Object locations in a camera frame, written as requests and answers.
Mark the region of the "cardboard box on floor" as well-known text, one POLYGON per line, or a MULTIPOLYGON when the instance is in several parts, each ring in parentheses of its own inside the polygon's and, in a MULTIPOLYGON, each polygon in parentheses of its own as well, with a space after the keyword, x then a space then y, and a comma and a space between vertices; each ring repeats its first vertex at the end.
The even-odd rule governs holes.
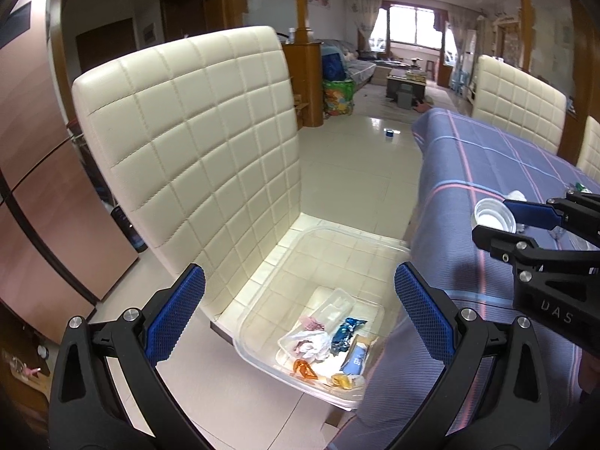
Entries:
POLYGON ((1 349, 1 388, 19 410, 46 413, 52 382, 52 374, 41 368, 30 368, 20 358, 1 349))

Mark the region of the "orange candy wrapper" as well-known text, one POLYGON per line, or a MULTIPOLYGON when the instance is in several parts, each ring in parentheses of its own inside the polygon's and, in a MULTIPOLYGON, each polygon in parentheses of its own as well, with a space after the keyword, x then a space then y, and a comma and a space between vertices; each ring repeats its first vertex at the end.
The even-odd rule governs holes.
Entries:
POLYGON ((299 375, 304 380, 318 380, 319 375, 313 371, 308 361, 297 358, 293 363, 293 374, 299 375))

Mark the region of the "coffee table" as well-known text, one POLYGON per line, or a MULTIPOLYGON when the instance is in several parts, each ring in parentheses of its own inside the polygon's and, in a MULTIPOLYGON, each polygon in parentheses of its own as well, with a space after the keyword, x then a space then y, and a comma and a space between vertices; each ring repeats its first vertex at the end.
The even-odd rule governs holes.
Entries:
POLYGON ((393 69, 387 76, 385 96, 393 101, 398 100, 398 93, 410 93, 414 101, 423 102, 426 91, 426 80, 423 76, 411 76, 401 69, 393 69))

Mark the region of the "clear plastic cup stack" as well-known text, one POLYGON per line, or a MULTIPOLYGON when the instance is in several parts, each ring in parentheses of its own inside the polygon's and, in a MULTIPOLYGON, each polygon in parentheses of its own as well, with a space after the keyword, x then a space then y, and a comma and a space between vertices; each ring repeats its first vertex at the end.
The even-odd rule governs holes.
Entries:
POLYGON ((355 298, 352 295, 349 295, 343 289, 336 288, 316 308, 312 313, 312 317, 324 325, 325 331, 332 331, 350 315, 355 303, 355 298))

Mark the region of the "pink paper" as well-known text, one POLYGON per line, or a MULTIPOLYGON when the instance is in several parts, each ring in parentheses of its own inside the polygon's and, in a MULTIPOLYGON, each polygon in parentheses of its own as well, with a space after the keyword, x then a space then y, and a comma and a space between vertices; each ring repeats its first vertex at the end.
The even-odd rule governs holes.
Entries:
POLYGON ((320 321, 312 316, 303 316, 300 318, 299 322, 300 328, 305 332, 313 333, 326 331, 326 327, 324 327, 323 323, 320 323, 320 321))

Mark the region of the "blue torn carton box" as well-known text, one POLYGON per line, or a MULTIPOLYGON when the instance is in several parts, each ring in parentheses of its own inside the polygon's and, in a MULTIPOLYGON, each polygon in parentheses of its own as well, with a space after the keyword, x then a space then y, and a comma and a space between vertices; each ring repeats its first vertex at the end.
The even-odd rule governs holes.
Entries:
POLYGON ((356 335, 348 349, 344 363, 340 366, 340 371, 346 376, 362 375, 376 341, 377 337, 356 335))

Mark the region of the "cream chair right side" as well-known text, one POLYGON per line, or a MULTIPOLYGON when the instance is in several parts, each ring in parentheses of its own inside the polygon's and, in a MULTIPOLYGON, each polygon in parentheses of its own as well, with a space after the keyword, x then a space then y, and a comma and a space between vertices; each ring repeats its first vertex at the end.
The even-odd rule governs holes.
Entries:
POLYGON ((592 116, 586 120, 577 167, 595 182, 600 181, 600 124, 592 116))

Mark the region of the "blue foil snack wrapper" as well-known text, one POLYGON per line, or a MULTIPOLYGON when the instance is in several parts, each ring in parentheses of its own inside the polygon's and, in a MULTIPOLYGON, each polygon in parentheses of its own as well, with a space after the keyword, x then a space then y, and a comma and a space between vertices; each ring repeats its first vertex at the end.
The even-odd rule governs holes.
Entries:
POLYGON ((333 356, 337 356, 340 353, 345 353, 351 344, 351 340, 355 332, 363 327, 367 323, 366 320, 347 317, 340 326, 337 327, 337 331, 334 333, 330 342, 330 353, 333 356))

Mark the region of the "grey sofa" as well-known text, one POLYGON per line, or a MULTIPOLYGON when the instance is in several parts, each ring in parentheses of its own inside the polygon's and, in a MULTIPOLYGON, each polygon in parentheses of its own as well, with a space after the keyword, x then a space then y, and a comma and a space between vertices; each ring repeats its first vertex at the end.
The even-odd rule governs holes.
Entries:
POLYGON ((360 90, 374 75, 376 64, 359 58, 359 52, 353 44, 343 40, 325 39, 321 41, 321 54, 336 52, 343 61, 348 79, 355 83, 355 90, 360 90))

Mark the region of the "cream chair left side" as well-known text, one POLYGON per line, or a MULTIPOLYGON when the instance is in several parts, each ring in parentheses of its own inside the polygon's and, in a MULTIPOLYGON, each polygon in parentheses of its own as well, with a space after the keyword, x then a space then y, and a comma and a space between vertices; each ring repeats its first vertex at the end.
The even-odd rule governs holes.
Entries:
POLYGON ((203 269, 196 309, 234 345, 292 233, 340 225, 301 210, 297 114, 278 35, 237 27, 150 47, 84 72, 72 94, 123 212, 171 274, 203 269))

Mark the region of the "white round cap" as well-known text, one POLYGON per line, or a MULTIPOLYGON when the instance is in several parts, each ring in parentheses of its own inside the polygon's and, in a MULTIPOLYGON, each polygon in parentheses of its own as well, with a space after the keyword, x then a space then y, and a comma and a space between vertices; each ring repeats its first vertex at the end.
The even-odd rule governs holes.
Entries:
POLYGON ((479 200, 471 217, 472 228, 484 225, 503 232, 517 232, 517 223, 512 212, 499 200, 484 198, 479 200))

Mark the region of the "cream chair far end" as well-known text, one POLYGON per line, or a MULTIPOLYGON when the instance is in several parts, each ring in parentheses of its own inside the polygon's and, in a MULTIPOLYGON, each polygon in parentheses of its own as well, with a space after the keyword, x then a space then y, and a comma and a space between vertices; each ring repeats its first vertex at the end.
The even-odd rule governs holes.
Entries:
POLYGON ((566 114, 561 91, 491 56, 478 58, 473 119, 556 153, 566 114))

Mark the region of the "white crumpled tissue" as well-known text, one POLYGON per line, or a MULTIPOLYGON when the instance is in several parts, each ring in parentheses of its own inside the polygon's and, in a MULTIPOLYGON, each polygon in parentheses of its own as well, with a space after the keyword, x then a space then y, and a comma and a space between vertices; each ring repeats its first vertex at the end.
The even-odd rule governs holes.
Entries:
POLYGON ((324 330, 293 330, 277 341, 276 360, 280 364, 298 359, 309 364, 340 364, 343 356, 333 352, 333 337, 324 330))

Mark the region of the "brown refrigerator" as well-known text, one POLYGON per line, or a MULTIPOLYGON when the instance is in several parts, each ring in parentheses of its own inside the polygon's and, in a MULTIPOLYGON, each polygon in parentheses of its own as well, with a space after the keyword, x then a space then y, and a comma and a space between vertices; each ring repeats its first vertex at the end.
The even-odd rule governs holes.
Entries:
POLYGON ((137 253, 69 137, 48 24, 48 0, 16 0, 1 27, 1 301, 59 342, 137 253))

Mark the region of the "cream chair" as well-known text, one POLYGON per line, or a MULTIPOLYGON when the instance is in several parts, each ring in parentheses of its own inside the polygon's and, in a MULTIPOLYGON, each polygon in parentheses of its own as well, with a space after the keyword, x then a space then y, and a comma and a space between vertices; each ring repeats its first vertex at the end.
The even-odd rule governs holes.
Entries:
POLYGON ((577 167, 595 182, 600 181, 600 124, 592 116, 586 120, 577 167))
POLYGON ((301 210, 297 114, 278 35, 237 27, 150 47, 84 72, 72 94, 123 212, 171 274, 203 269, 196 309, 234 345, 292 233, 340 225, 301 210))

